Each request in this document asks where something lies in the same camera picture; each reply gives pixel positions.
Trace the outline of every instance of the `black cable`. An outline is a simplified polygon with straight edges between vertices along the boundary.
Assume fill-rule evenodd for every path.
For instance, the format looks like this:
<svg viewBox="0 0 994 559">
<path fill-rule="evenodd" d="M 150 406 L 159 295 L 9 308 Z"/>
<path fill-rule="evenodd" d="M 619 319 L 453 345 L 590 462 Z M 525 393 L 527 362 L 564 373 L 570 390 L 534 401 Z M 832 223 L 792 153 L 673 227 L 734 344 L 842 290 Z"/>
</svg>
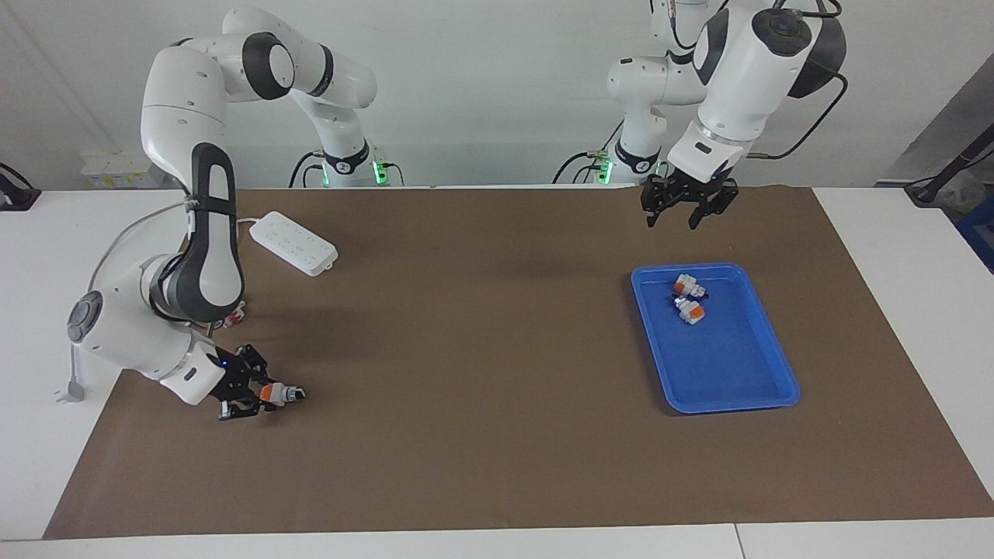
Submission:
<svg viewBox="0 0 994 559">
<path fill-rule="evenodd" d="M 296 182 L 297 180 L 297 173 L 300 172 L 300 167 L 303 166 L 304 161 L 306 161 L 310 157 L 318 157 L 318 156 L 315 155 L 313 151 L 308 151 L 307 153 L 300 156 L 300 159 L 297 161 L 297 164 L 294 165 L 293 167 L 293 172 L 290 173 L 290 184 L 287 185 L 286 188 L 293 188 L 293 183 Z"/>
<path fill-rule="evenodd" d="M 974 159 L 973 161 L 970 161 L 970 164 L 968 164 L 965 167 L 963 167 L 962 169 L 960 169 L 959 172 L 963 172 L 966 169 L 969 169 L 970 167 L 973 167 L 973 166 L 979 165 L 980 163 L 983 163 L 983 161 L 985 159 L 987 159 L 988 157 L 990 157 L 991 155 L 994 155 L 994 149 L 988 151 L 987 154 L 984 155 L 983 157 L 978 157 L 977 159 Z M 916 184 L 921 184 L 923 182 L 934 180 L 936 178 L 938 178 L 938 175 L 932 175 L 930 177 L 920 178 L 920 179 L 914 180 L 913 182 L 909 182 L 909 183 L 905 183 L 905 184 L 901 185 L 901 188 L 908 188 L 908 187 L 914 186 Z"/>
<path fill-rule="evenodd" d="M 990 157 L 990 156 L 991 156 L 992 154 L 994 154 L 994 149 L 992 149 L 992 150 L 988 151 L 988 152 L 987 152 L 987 155 L 984 155 L 983 157 L 981 157 L 981 158 L 979 158 L 979 159 L 977 159 L 977 160 L 973 161 L 973 162 L 972 162 L 972 163 L 970 163 L 969 165 L 967 165 L 967 166 L 963 167 L 963 170 L 965 171 L 966 169 L 969 169 L 970 167 L 973 167 L 973 166 L 975 166 L 975 165 L 979 165 L 980 163 L 982 163 L 982 162 L 983 162 L 983 160 L 984 160 L 984 159 L 987 159 L 987 158 L 988 158 L 988 157 Z"/>
<path fill-rule="evenodd" d="M 842 15 L 842 4 L 839 4 L 839 0 L 828 0 L 828 3 L 835 6 L 834 12 L 801 12 L 801 15 L 806 18 L 822 19 L 837 18 Z"/>
<path fill-rule="evenodd" d="M 317 169 L 319 171 L 323 171 L 324 167 L 322 167 L 321 165 L 311 165 L 310 167 L 307 167 L 306 169 L 304 169 L 304 178 L 303 178 L 304 188 L 307 188 L 307 173 L 310 172 L 310 171 L 312 171 L 312 170 L 314 170 L 314 169 Z"/>
<path fill-rule="evenodd" d="M 614 136 L 617 135 L 618 130 L 621 129 L 622 124 L 624 124 L 624 118 L 621 120 L 621 122 L 618 123 L 618 126 L 614 127 L 614 132 L 612 132 L 611 135 L 607 137 L 607 141 L 604 143 L 603 146 L 600 147 L 600 151 L 604 151 L 605 149 L 607 149 L 607 146 L 610 145 L 611 140 L 614 139 Z M 585 177 L 583 178 L 583 182 L 585 183 L 587 180 L 589 180 L 589 178 L 590 178 L 590 171 L 588 170 L 586 172 Z"/>
<path fill-rule="evenodd" d="M 560 175 L 562 175 L 563 171 L 565 171 L 566 168 L 570 166 L 570 163 L 573 163 L 574 161 L 576 161 L 577 159 L 580 159 L 582 157 L 589 157 L 589 155 L 587 155 L 585 151 L 581 151 L 580 153 L 578 153 L 578 154 L 574 155 L 573 157 L 570 157 L 569 159 L 567 159 L 566 162 L 563 163 L 563 166 L 560 167 L 560 170 L 556 171 L 556 176 L 553 177 L 552 184 L 556 184 L 556 183 L 559 182 Z"/>
<path fill-rule="evenodd" d="M 8 165 L 6 163 L 0 163 L 0 168 L 3 168 L 3 170 L 5 170 L 8 173 L 14 175 L 14 178 L 16 178 L 17 180 L 23 182 L 25 184 L 25 186 L 27 186 L 28 188 L 30 188 L 30 189 L 34 189 L 35 188 L 34 186 L 31 186 L 31 181 L 29 181 L 28 179 L 24 178 L 24 175 L 22 175 L 21 173 L 17 172 L 17 169 L 15 169 L 14 167 L 11 167 L 10 165 Z"/>
<path fill-rule="evenodd" d="M 397 169 L 397 173 L 401 175 L 401 186 L 408 186 L 408 182 L 404 180 L 404 169 L 402 169 L 400 165 L 397 163 L 384 163 L 383 166 Z"/>
<path fill-rule="evenodd" d="M 680 47 L 685 51 L 693 51 L 697 48 L 697 41 L 694 41 L 693 45 L 684 45 L 680 41 L 680 35 L 677 34 L 677 10 L 675 4 L 673 8 L 673 16 L 670 17 L 670 29 L 673 31 L 673 40 L 677 42 L 677 47 Z"/>
<path fill-rule="evenodd" d="M 590 176 L 590 171 L 595 171 L 599 168 L 600 167 L 598 165 L 588 165 L 586 167 L 581 167 L 580 170 L 577 171 L 577 174 L 573 176 L 573 184 L 577 184 L 577 181 L 580 180 L 580 173 L 583 173 L 584 171 L 586 171 L 586 177 L 584 177 L 583 179 L 583 184 L 586 184 L 586 178 Z"/>
<path fill-rule="evenodd" d="M 817 66 L 818 68 L 821 68 L 822 70 L 825 70 L 827 72 L 832 72 L 831 70 L 828 70 L 824 66 L 814 61 L 809 60 L 808 62 Z M 807 141 L 809 137 L 811 137 L 811 134 L 813 134 L 814 131 L 818 129 L 818 126 L 821 125 L 822 121 L 825 120 L 828 114 L 832 112 L 832 109 L 835 108 L 835 105 L 839 104 L 839 101 L 842 100 L 842 96 L 846 94 L 846 91 L 849 90 L 849 80 L 846 80 L 845 76 L 839 74 L 838 72 L 832 72 L 832 78 L 838 79 L 840 82 L 842 82 L 842 88 L 839 90 L 839 94 L 836 95 L 835 100 L 833 100 L 832 103 L 828 105 L 828 108 L 825 109 L 825 112 L 821 113 L 821 116 L 819 116 L 818 119 L 814 121 L 814 124 L 812 124 L 811 127 L 808 128 L 808 131 L 805 132 L 803 136 L 801 136 L 801 139 L 799 139 L 797 143 L 793 145 L 793 147 L 784 151 L 783 153 L 780 153 L 779 155 L 770 155 L 768 153 L 750 153 L 746 158 L 765 159 L 765 160 L 783 159 L 784 157 L 796 151 L 798 147 L 803 145 L 804 142 Z"/>
</svg>

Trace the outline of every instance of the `green indicator light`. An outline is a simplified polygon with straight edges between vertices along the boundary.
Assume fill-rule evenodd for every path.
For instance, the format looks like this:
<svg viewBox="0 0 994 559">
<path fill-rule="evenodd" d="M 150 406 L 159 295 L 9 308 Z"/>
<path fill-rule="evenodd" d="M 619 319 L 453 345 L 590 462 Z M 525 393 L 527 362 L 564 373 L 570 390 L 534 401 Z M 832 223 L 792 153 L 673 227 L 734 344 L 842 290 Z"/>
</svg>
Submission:
<svg viewBox="0 0 994 559">
<path fill-rule="evenodd" d="M 376 183 L 384 184 L 387 182 L 387 171 L 383 168 L 383 165 L 373 162 L 373 172 L 376 174 Z"/>
<path fill-rule="evenodd" d="M 608 160 L 605 165 L 601 165 L 597 174 L 597 181 L 600 184 L 607 184 L 611 181 L 611 171 L 614 169 L 614 161 Z"/>
</svg>

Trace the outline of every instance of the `wall socket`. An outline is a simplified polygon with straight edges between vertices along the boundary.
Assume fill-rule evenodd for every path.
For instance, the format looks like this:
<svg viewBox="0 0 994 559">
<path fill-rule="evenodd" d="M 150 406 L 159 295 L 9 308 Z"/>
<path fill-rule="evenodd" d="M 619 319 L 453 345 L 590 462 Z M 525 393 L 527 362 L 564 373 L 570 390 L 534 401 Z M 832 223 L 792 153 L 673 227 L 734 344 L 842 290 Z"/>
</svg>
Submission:
<svg viewBox="0 0 994 559">
<path fill-rule="evenodd" d="M 164 188 L 165 171 L 144 155 L 89 155 L 83 176 L 93 188 Z"/>
</svg>

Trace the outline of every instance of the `white power strip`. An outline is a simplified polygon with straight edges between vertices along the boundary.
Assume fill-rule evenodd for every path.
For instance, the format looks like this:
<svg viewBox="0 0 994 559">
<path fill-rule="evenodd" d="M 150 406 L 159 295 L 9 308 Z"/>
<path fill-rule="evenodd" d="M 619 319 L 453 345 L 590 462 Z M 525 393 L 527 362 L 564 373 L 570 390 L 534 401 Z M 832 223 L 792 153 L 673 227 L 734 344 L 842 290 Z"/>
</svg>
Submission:
<svg viewBox="0 0 994 559">
<path fill-rule="evenodd" d="M 248 228 L 248 233 L 257 243 L 311 277 L 329 270 L 338 259 L 334 245 L 279 212 L 266 214 Z"/>
</svg>

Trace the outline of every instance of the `plastic tray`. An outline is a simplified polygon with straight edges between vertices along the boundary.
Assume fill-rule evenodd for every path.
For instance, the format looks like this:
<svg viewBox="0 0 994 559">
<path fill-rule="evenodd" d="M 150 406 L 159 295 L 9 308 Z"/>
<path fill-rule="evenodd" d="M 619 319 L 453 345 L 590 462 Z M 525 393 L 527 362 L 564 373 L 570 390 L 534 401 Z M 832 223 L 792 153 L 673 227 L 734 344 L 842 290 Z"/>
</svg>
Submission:
<svg viewBox="0 0 994 559">
<path fill-rule="evenodd" d="M 703 301 L 704 319 L 693 326 L 673 304 L 680 274 L 697 278 L 710 296 Z M 782 408 L 800 400 L 797 379 L 740 266 L 640 268 L 631 282 L 663 392 L 678 412 Z"/>
</svg>

